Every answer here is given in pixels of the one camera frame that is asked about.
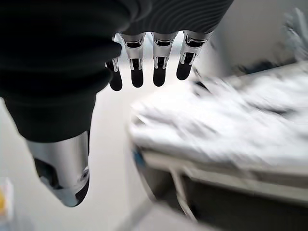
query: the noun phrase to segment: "robotic arm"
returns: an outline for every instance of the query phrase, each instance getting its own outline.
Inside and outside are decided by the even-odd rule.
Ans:
[[[96,93],[122,88],[120,33],[132,84],[143,84],[145,32],[153,36],[153,82],[162,86],[173,40],[184,31],[177,77],[233,0],[12,0],[0,3],[0,96],[26,139],[41,181],[74,207],[85,198]]]

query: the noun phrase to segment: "white bed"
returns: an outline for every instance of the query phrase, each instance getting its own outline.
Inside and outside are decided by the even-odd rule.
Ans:
[[[134,104],[129,132],[143,160],[171,172],[191,219],[182,175],[306,204],[308,63],[227,82],[207,81],[201,96],[179,82]]]

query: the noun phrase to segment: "black fingertip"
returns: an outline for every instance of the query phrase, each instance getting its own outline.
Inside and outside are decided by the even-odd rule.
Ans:
[[[112,88],[112,90],[119,91],[123,87],[121,73],[120,71],[117,71],[117,72],[113,71],[112,74],[113,74],[113,78],[110,82],[110,87]]]
[[[189,76],[191,71],[192,65],[189,64],[181,64],[179,62],[178,69],[177,69],[177,77],[179,80],[185,80]]]
[[[166,79],[166,69],[163,69],[161,67],[154,68],[154,74],[153,74],[153,83],[157,87],[163,86]]]
[[[76,193],[77,205],[81,204],[81,202],[85,199],[88,189],[89,189],[89,184],[90,184],[90,178],[88,179],[85,186],[83,186],[83,188],[79,192]]]
[[[131,70],[131,82],[134,87],[139,88],[143,85],[143,71],[135,68],[135,70]]]

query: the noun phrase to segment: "blue object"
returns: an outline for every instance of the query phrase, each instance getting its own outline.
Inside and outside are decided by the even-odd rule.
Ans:
[[[136,164],[139,166],[145,166],[145,161],[143,159],[142,154],[138,150],[133,151],[133,154]]]

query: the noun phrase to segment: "white metal bed leg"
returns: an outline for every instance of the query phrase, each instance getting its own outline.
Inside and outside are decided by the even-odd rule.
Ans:
[[[170,169],[170,173],[173,178],[175,188],[177,190],[177,199],[178,199],[179,205],[181,206],[185,215],[188,216],[191,220],[196,222],[197,219],[188,205],[187,196],[186,196],[183,179],[181,178],[181,175],[174,169]]]

